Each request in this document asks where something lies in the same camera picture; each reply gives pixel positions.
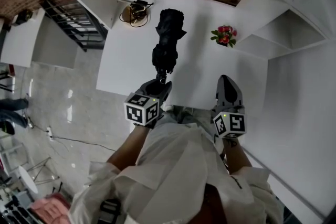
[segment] white table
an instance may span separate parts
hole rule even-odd
[[[19,173],[21,180],[25,184],[27,188],[29,188],[32,192],[38,193],[37,186],[31,176],[28,174],[27,170],[24,169],[22,166],[19,166]]]
[[[146,0],[154,2],[151,19],[132,28],[116,19],[108,32],[102,54],[97,89],[129,95],[154,79],[152,50],[159,42],[155,27],[163,9],[184,13],[187,34],[177,42],[178,59],[172,75],[170,104],[211,109],[215,105],[218,78],[226,74],[240,87],[246,112],[260,114],[263,107],[267,60],[216,44],[211,30],[235,21],[235,8],[209,0]]]

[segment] black wire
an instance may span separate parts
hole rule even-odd
[[[35,125],[35,127],[38,128],[38,129],[40,129],[41,131],[43,131],[43,132],[45,132],[45,133],[49,133],[48,131],[45,131],[45,130],[43,130],[42,128],[40,128],[39,126],[36,126],[36,125]],[[116,152],[115,150],[112,150],[112,149],[110,149],[110,148],[108,148],[108,147],[105,147],[105,146],[103,146],[103,145],[99,145],[99,144],[95,144],[95,143],[88,143],[88,142],[85,142],[85,141],[82,141],[82,140],[75,140],[75,139],[70,139],[70,138],[65,138],[65,137],[54,136],[54,135],[51,136],[51,138],[64,139],[64,140],[71,140],[71,141],[75,141],[75,142],[79,142],[79,143],[84,143],[84,144],[88,144],[88,145],[101,146],[101,147],[106,148],[107,150]]]
[[[152,4],[148,4],[148,7],[146,7],[145,9],[147,10],[150,6],[152,6],[152,5],[154,5],[154,2],[152,3]],[[122,22],[124,22],[124,23],[126,23],[126,21],[125,20],[122,20],[121,19],[121,15],[122,15],[122,13],[119,15],[119,20],[121,20]],[[136,13],[133,13],[132,11],[130,12],[130,19],[129,19],[129,24],[130,24],[130,26],[132,26],[132,27],[134,27],[134,28],[138,28],[138,27],[142,27],[142,26],[145,26],[147,23],[148,23],[148,14],[147,14],[147,12],[146,12],[146,22],[143,24],[143,25],[139,25],[139,26],[133,26],[132,25],[132,23],[131,23],[131,15],[133,15],[133,17],[134,17],[134,19],[135,20],[137,20],[137,19],[139,19],[139,16],[137,16],[137,14]]]
[[[124,22],[124,23],[127,23],[125,20],[122,20],[122,19],[121,19],[121,15],[122,15],[122,13],[119,15],[119,20],[121,20],[121,21]],[[129,24],[130,24],[130,26],[132,26],[132,27],[134,27],[134,28],[142,27],[142,26],[144,26],[144,25],[146,25],[146,24],[148,23],[148,15],[147,15],[147,14],[146,14],[146,18],[147,18],[147,21],[146,21],[143,25],[133,26],[131,22],[129,22]]]
[[[43,130],[41,127],[37,126],[35,123],[34,123],[34,127],[38,128],[38,129],[41,130],[42,132],[48,133],[48,131]]]
[[[101,146],[101,147],[106,148],[107,150],[116,152],[115,150],[112,150],[112,149],[110,149],[110,148],[108,148],[108,147],[105,147],[105,146],[102,146],[102,145],[99,145],[99,144],[95,144],[95,143],[88,143],[88,142],[84,142],[84,141],[81,141],[81,140],[70,139],[70,138],[59,137],[59,136],[52,136],[51,138],[64,139],[64,140],[71,140],[71,141],[80,142],[80,143],[84,143],[84,144],[88,144],[88,145]]]

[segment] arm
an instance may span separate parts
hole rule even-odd
[[[238,139],[223,139],[223,144],[223,154],[226,154],[230,174],[239,171],[243,167],[252,167]]]
[[[107,162],[113,164],[120,171],[128,166],[135,165],[149,130],[149,128],[144,126],[136,126],[121,147],[113,153]]]

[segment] fiducial marker cube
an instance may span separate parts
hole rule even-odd
[[[147,125],[159,116],[159,99],[131,93],[124,102],[125,118],[139,125]]]
[[[220,112],[214,117],[214,123],[219,138],[237,138],[246,133],[244,114]]]

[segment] white shirt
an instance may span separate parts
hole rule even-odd
[[[106,199],[119,198],[139,224],[188,223],[200,210],[205,185],[217,188],[229,224],[282,223],[283,208],[265,169],[229,175],[208,134],[196,124],[167,123],[148,134],[137,166],[119,171],[91,163],[89,183],[75,195],[70,220],[96,224]]]

